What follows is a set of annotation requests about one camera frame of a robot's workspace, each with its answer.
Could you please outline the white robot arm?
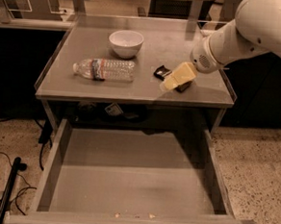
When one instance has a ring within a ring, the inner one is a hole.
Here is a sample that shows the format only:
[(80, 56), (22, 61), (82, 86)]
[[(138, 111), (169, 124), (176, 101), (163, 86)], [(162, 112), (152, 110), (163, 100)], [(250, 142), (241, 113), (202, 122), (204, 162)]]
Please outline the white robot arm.
[(198, 38), (191, 60), (167, 74), (160, 88), (174, 90), (198, 73), (213, 73), (231, 62), (268, 52), (281, 59), (281, 0), (242, 0), (234, 19)]

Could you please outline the yellow taped gripper finger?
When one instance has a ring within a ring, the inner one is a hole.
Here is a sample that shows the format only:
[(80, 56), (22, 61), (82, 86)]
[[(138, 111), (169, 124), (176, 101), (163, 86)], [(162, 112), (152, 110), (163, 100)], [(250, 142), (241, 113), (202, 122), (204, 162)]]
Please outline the yellow taped gripper finger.
[(182, 62), (164, 78), (160, 83), (160, 89), (163, 91), (174, 90), (187, 82), (193, 81), (196, 75), (197, 71), (192, 62)]

